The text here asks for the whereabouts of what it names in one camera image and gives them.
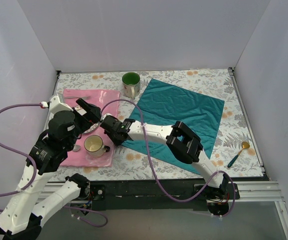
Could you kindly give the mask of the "gold spoon teal handle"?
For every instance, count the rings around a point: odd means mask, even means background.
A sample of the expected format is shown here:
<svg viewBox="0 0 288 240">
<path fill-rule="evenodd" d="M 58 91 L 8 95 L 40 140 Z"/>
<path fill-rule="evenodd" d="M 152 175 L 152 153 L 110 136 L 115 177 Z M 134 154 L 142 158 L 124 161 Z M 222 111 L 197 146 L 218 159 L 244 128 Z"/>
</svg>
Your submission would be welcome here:
<svg viewBox="0 0 288 240">
<path fill-rule="evenodd" d="M 233 166 L 233 164 L 235 163 L 235 161 L 238 159 L 239 155 L 242 153 L 242 151 L 243 151 L 244 149 L 248 149 L 248 148 L 250 148 L 250 144 L 249 144 L 248 142 L 246 142 L 246 141 L 243 141 L 243 142 L 241 143 L 241 149 L 240 149 L 240 151 L 239 151 L 239 152 L 234 156 L 234 158 L 228 163 L 227 167 L 228 167 L 228 168 L 231 168 L 231 167 Z"/>
</svg>

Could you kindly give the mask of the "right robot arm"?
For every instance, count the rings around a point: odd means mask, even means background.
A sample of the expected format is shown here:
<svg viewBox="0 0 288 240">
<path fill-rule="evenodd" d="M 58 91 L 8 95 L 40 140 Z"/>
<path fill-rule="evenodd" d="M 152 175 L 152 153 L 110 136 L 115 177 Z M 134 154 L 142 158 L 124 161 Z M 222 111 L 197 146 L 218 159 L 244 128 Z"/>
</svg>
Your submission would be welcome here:
<svg viewBox="0 0 288 240">
<path fill-rule="evenodd" d="M 168 146 L 174 157 L 193 167 L 207 182 L 202 195 L 221 199 L 228 193 L 228 179 L 211 162 L 201 144 L 200 137 L 186 124 L 177 121 L 174 125 L 153 125 L 127 118 L 123 122 L 106 114 L 100 127 L 117 146 L 125 141 L 144 141 Z"/>
</svg>

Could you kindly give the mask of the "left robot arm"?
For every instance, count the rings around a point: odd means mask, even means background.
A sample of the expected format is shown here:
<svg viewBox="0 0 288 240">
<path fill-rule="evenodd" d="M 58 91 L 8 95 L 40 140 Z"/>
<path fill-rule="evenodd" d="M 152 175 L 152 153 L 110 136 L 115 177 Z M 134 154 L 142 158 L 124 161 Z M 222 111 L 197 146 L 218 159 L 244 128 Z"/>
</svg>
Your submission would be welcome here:
<svg viewBox="0 0 288 240">
<path fill-rule="evenodd" d="M 21 180 L 15 191 L 7 193 L 11 199 L 5 209 L 0 210 L 0 235 L 5 240 L 35 240 L 43 225 L 57 211 L 74 199 L 85 200 L 90 195 L 90 181 L 76 173 L 66 177 L 59 190 L 37 202 L 47 182 L 68 157 L 82 133 L 101 119 L 99 107 L 82 98 L 76 103 L 85 110 L 84 114 L 62 103 L 56 96 L 49 102 L 38 104 L 49 109 L 54 116 L 29 154 L 0 143 L 0 147 L 26 157 Z"/>
</svg>

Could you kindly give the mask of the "teal cloth napkin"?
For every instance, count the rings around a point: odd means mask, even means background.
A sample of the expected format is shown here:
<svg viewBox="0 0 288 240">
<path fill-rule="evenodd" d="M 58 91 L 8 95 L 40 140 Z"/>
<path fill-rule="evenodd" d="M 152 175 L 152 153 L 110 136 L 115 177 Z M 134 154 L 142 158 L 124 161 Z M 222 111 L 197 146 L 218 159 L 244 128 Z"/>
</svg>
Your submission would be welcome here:
<svg viewBox="0 0 288 240">
<path fill-rule="evenodd" d="M 130 114 L 139 121 L 159 126 L 184 122 L 201 139 L 204 151 L 211 156 L 216 141 L 224 101 L 175 85 L 152 79 Z"/>
</svg>

